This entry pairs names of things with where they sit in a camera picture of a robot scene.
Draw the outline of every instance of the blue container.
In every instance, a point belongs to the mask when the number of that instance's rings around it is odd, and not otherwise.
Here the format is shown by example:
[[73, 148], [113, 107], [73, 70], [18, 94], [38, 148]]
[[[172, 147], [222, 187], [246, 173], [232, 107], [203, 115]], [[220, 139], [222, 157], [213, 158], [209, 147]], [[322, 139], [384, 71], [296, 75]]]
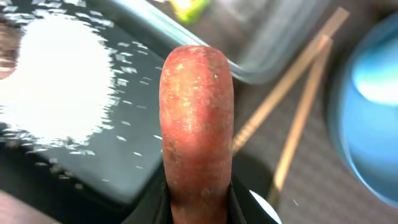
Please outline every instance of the blue container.
[[331, 140], [351, 171], [398, 207], [398, 14], [357, 46], [331, 89]]

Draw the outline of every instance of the white rice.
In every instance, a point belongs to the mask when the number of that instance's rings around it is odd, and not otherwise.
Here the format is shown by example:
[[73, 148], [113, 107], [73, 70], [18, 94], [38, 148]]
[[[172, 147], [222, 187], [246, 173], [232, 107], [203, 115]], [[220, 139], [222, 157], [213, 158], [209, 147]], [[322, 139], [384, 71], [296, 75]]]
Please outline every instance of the white rice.
[[110, 51], [100, 44], [106, 40], [60, 16], [24, 28], [16, 71], [0, 80], [0, 122], [30, 132], [38, 144], [87, 143], [109, 126], [114, 101]]

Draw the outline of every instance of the chopstick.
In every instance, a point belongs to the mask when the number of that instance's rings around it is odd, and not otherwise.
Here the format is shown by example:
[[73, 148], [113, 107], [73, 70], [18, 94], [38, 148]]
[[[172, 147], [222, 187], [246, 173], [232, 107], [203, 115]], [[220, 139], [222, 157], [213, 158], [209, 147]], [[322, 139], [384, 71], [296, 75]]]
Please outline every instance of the chopstick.
[[[319, 30], [317, 37], [321, 37], [323, 35], [332, 37], [347, 19], [348, 15], [348, 11], [339, 7]], [[246, 124], [241, 128], [241, 130], [239, 130], [237, 135], [235, 135], [233, 139], [234, 154], [245, 145], [257, 128], [292, 88], [293, 84], [302, 76], [302, 73], [310, 65], [314, 57], [322, 51], [323, 46], [321, 45], [321, 47], [319, 47], [318, 41], [318, 38], [311, 40], [303, 52], [298, 56], [296, 61], [285, 72], [278, 84], [276, 84], [274, 89], [272, 89], [267, 98], [260, 104]]]
[[286, 139], [282, 155], [280, 156], [279, 163], [275, 170], [273, 185], [271, 186], [267, 199], [271, 205], [275, 205], [277, 203], [279, 192], [284, 186], [287, 173], [289, 172], [297, 145], [299, 144], [305, 127], [305, 122], [310, 114], [312, 104], [317, 95], [318, 87], [321, 83], [322, 75], [331, 52], [332, 43], [333, 41], [328, 36], [324, 35], [320, 39], [318, 50], [321, 49], [321, 52], [315, 58], [314, 64], [311, 67], [302, 97], [295, 112], [289, 135]]

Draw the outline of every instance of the brown food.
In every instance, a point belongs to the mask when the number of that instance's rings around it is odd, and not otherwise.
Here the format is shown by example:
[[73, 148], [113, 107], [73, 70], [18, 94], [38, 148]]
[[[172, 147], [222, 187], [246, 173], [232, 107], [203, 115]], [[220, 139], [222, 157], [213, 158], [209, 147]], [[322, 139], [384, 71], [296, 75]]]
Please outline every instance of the brown food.
[[13, 73], [16, 66], [15, 54], [19, 48], [20, 32], [0, 19], [0, 80]]
[[231, 180], [233, 82], [217, 49], [183, 46], [160, 78], [163, 159], [175, 224], [225, 224]]

